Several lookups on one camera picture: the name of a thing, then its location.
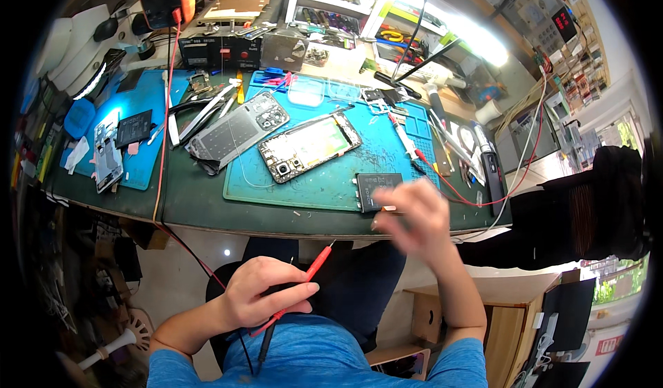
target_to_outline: blue silicone repair mat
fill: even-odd
[[[247,98],[251,98],[266,87],[254,83],[254,79],[261,76],[262,72],[253,74],[247,88]],[[328,102],[330,100],[328,94],[317,108],[306,108],[291,103],[286,93],[277,92],[274,97],[290,114],[290,121],[269,136],[290,129],[304,120],[328,114],[342,105],[341,102]],[[410,103],[404,107],[410,113],[410,116],[406,117],[407,134],[426,155],[427,160],[434,162],[426,110],[422,106]],[[400,173],[404,181],[421,176],[410,165],[405,147],[385,114],[373,119],[376,115],[371,114],[369,106],[364,102],[356,102],[354,109],[346,110],[344,113],[361,136],[363,143],[358,148],[313,168],[287,183],[276,184],[258,152],[257,145],[253,145],[228,165],[223,197],[228,200],[261,204],[359,211],[357,186],[352,183],[356,173]],[[426,172],[435,184],[439,184],[437,175],[430,168],[426,168]]]
[[[111,95],[97,109],[97,114],[87,131],[87,144],[89,145],[90,150],[76,165],[74,172],[85,175],[86,177],[92,176],[92,173],[94,172],[94,164],[89,161],[92,159],[92,147],[94,146],[94,128],[108,115],[108,113],[115,113],[115,110],[117,109],[119,119],[124,119],[139,114],[142,111],[152,109],[152,122],[157,126],[161,125],[161,122],[164,121],[166,107],[164,83],[161,79],[162,72],[163,70],[144,70],[143,74],[138,79],[136,88],[122,93],[117,93],[117,87],[120,84],[119,75],[112,79],[111,83],[108,84],[108,87],[104,89],[110,90]],[[188,72],[186,70],[173,70],[172,89],[170,91],[170,99],[173,104],[179,103],[189,85],[186,78],[192,74],[193,72]],[[143,191],[147,189],[147,186],[150,184],[150,177],[152,176],[156,156],[161,149],[163,134],[164,132],[161,131],[151,145],[148,145],[147,141],[141,142],[138,146],[138,153],[136,155],[129,155],[127,152],[124,152],[124,155],[122,156],[122,164],[125,172],[120,180],[120,185]],[[61,167],[64,168],[64,164],[71,151],[72,149],[68,148],[62,152],[62,158],[60,159]]]

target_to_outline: hand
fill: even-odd
[[[381,211],[371,228],[390,234],[395,246],[407,255],[416,255],[429,265],[441,252],[453,247],[449,233],[449,203],[426,178],[396,188],[376,190],[373,198],[383,206],[393,205],[402,212],[409,228],[392,211]]]
[[[250,328],[265,323],[276,312],[311,313],[306,300],[319,290],[317,283],[301,283],[262,297],[275,284],[304,282],[306,272],[282,261],[257,257],[240,266],[219,296],[224,328]]]

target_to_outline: red digital display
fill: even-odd
[[[573,36],[577,34],[576,28],[571,23],[571,15],[566,10],[566,7],[562,7],[552,16],[552,22],[557,27],[559,35],[566,43]]]

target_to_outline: person's left hand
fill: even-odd
[[[270,286],[306,280],[306,272],[282,261],[257,257],[240,266],[219,296],[221,315],[230,329],[258,326],[281,309],[311,313],[306,300],[319,290],[317,283],[301,283],[261,296]]]

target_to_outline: green desk surface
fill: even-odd
[[[226,73],[226,78],[234,77],[233,73]],[[250,74],[244,74],[244,80],[248,81]],[[212,84],[219,85],[222,81],[219,75],[210,78]],[[178,115],[180,127],[184,122],[190,120],[195,113]],[[448,116],[459,124],[467,122],[456,116]],[[441,147],[434,140],[435,154],[443,156]],[[59,160],[62,150],[57,152]],[[210,177],[205,171],[189,158],[189,154],[182,147],[174,151],[168,151],[167,173],[164,173],[164,184],[166,197],[163,218],[168,225],[187,226],[204,230],[215,230],[236,234],[261,235],[289,238],[329,238],[338,237],[351,239],[379,239],[382,235],[374,234],[371,229],[370,214],[357,212],[333,211],[333,210],[309,210],[307,208],[291,208],[284,206],[270,206],[264,204],[252,204],[248,202],[228,201],[223,198],[223,183],[225,180],[225,169],[215,177]],[[51,169],[50,174],[43,184],[43,189],[53,192],[68,200],[94,208],[96,210],[135,218],[138,220],[151,221],[156,200],[158,185],[159,164],[161,152],[157,156],[157,162],[150,179],[150,185],[145,191],[120,186],[116,193],[107,191],[97,194],[94,181],[83,175],[68,175],[66,170],[59,166]],[[452,153],[452,160],[458,159]],[[460,177],[458,169],[446,179],[458,190],[460,194],[469,201],[474,202],[477,191],[482,191],[484,201],[488,194],[485,188],[479,184],[468,188]],[[453,196],[452,191],[443,185],[442,190],[447,195]],[[451,228],[453,232],[468,232],[484,230],[494,222],[489,206],[482,208],[451,203]],[[511,223],[510,208],[502,214],[499,225]]]

